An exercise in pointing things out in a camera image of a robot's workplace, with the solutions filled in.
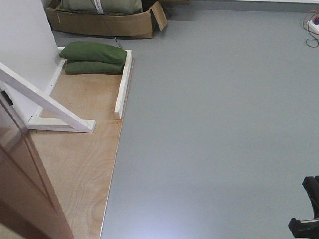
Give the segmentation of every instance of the diagonal white brace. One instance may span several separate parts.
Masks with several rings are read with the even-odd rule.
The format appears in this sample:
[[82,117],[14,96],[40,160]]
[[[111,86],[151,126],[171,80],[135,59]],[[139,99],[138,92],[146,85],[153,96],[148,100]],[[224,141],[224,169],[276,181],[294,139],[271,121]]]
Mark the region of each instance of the diagonal white brace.
[[7,83],[38,105],[55,114],[62,121],[70,125],[78,132],[92,132],[95,124],[86,122],[61,105],[47,93],[43,92],[28,80],[11,70],[9,67],[0,62],[0,80]]

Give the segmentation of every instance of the white wall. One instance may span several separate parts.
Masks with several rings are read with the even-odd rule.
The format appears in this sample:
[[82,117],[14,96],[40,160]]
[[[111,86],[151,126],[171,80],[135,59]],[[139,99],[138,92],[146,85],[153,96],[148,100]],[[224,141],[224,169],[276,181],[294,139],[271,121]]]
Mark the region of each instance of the white wall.
[[[3,0],[0,16],[0,61],[45,90],[59,61],[41,0]],[[9,93],[29,119],[37,105],[12,88]]]

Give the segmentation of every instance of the white wooden frame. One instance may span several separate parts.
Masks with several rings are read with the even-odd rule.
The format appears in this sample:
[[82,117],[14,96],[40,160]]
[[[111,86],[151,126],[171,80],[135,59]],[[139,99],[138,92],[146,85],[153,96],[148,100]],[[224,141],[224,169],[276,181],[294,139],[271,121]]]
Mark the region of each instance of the white wooden frame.
[[133,63],[132,51],[127,51],[127,56],[123,68],[121,83],[119,87],[118,97],[116,99],[114,114],[117,120],[122,119],[124,112],[124,105],[126,102],[127,89],[131,77],[131,69]]
[[25,78],[0,62],[0,80],[19,91],[30,100],[54,113],[56,118],[31,117],[27,122],[28,129],[52,131],[71,131],[92,133],[95,121],[83,120],[76,114],[61,105],[58,101],[40,90]]
[[[119,93],[114,109],[115,118],[118,120],[123,116],[132,63],[132,51],[127,51]],[[17,105],[14,106],[28,129],[92,133],[95,127],[94,120],[81,119],[50,96],[59,79],[64,64],[65,60],[63,59],[60,61],[54,77],[44,92],[0,62],[0,81],[2,81],[0,82],[0,87],[3,90],[7,90],[5,84],[3,84],[4,82],[39,105],[30,119],[25,118]],[[58,118],[40,117],[44,108],[55,114]]]

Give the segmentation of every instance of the wood grain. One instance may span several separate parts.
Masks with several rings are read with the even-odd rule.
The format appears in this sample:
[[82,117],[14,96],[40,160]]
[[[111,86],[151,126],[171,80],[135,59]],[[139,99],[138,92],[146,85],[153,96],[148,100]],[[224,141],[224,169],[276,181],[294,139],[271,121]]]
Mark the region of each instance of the wood grain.
[[[76,239],[99,239],[122,127],[114,106],[121,76],[65,75],[52,97],[93,133],[33,131],[32,138]],[[52,117],[46,111],[43,117]]]

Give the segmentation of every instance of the door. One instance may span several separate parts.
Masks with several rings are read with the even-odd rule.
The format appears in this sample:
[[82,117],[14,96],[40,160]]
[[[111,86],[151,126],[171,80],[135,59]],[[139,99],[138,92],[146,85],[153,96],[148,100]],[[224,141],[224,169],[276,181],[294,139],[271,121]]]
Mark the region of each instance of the door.
[[26,239],[74,239],[30,134],[0,94],[0,223]]

